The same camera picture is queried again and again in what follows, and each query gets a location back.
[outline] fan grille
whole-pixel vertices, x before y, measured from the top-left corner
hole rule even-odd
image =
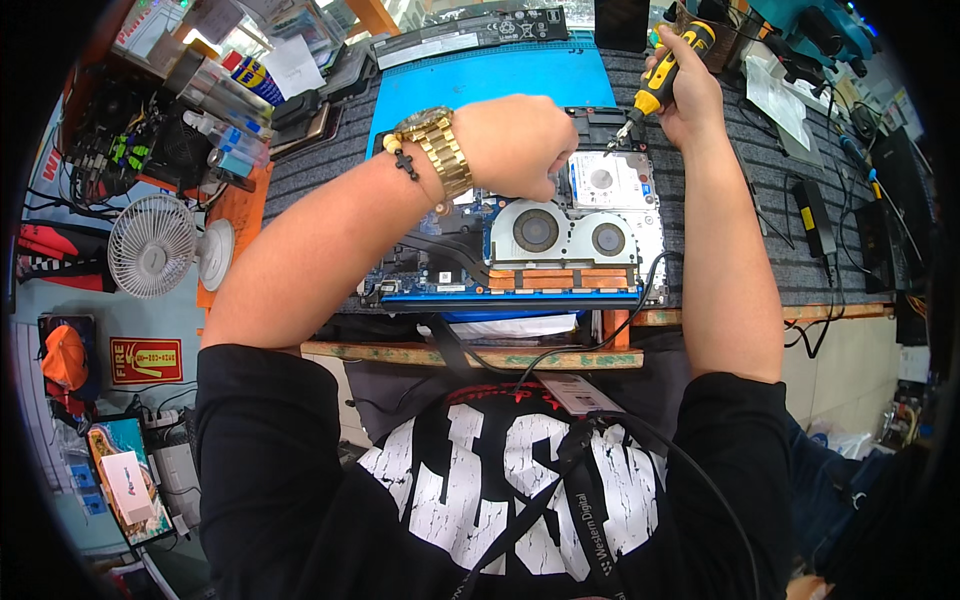
[[[151,194],[124,209],[108,244],[108,264],[117,285],[136,298],[174,289],[193,263],[194,227],[193,215],[173,196]]]

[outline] white fan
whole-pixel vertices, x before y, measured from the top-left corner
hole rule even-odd
[[[182,200],[166,194],[144,196],[127,206],[110,232],[107,249],[117,285],[136,298],[166,294],[197,258],[201,283],[216,290],[233,258],[233,225],[219,219],[199,236],[193,219]]]

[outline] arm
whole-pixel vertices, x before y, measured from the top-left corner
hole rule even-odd
[[[693,374],[780,381],[780,295],[727,139],[720,85],[682,39],[665,28],[662,39],[680,63],[675,102],[660,122],[684,156],[684,338]]]
[[[543,202],[554,194],[547,173],[560,169],[578,141],[570,119],[545,97],[467,105],[454,113],[453,131],[476,185]],[[270,223],[230,268],[201,348],[295,348],[320,328],[376,260],[443,199],[420,145],[405,143],[403,152],[419,181],[381,153]]]

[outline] red sign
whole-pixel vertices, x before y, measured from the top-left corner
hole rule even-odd
[[[183,381],[180,340],[110,338],[113,385]]]

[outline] monitor screen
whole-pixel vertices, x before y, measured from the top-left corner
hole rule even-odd
[[[107,504],[127,542],[136,546],[172,531],[173,521],[147,461],[139,420],[94,423],[86,434],[86,442],[104,485]]]

